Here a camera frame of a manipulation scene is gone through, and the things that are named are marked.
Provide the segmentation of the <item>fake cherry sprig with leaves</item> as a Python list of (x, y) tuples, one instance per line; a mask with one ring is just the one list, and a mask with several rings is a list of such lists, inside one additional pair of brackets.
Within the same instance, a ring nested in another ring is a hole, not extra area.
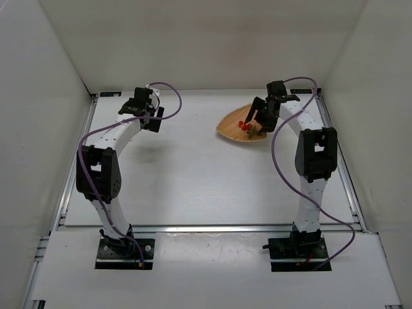
[(257, 128), (256, 125), (252, 125), (252, 124), (243, 124), (241, 126), (241, 130), (246, 132), (247, 138), (249, 140), (253, 139), (253, 138), (257, 138), (259, 136), (262, 136), (262, 132), (259, 131), (259, 129)]

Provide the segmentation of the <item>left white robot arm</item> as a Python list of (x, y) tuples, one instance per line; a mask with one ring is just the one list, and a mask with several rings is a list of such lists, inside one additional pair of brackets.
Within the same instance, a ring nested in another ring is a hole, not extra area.
[(159, 132), (161, 120), (152, 119), (164, 115), (159, 95), (155, 88), (136, 88), (112, 125), (90, 132), (84, 139), (100, 132), (103, 135), (77, 151), (76, 189), (96, 209), (106, 246), (122, 259), (133, 256), (142, 261), (144, 257), (118, 199), (122, 186), (118, 157), (141, 130)]

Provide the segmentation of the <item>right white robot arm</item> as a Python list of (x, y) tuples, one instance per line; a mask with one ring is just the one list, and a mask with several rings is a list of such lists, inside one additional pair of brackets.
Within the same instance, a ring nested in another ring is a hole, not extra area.
[(298, 137), (294, 162), (300, 179), (299, 208), (289, 237), (274, 243), (281, 254), (295, 258), (310, 255), (321, 243), (323, 192), (337, 168), (336, 130), (318, 123), (299, 101), (287, 92), (284, 81), (273, 81), (267, 84), (266, 98), (253, 100), (245, 119), (255, 120), (261, 133), (275, 135), (288, 125)]

